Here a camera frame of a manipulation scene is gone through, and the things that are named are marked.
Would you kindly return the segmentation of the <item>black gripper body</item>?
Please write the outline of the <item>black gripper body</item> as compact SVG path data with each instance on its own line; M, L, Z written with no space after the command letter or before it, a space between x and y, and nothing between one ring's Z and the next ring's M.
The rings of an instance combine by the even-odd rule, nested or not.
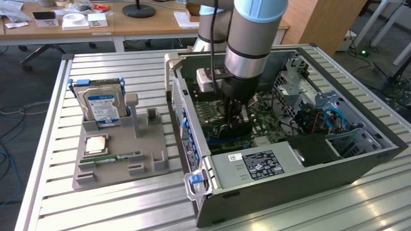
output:
M231 77L223 80L222 92L223 99L238 101L247 104L257 93L259 85L259 77L241 78Z

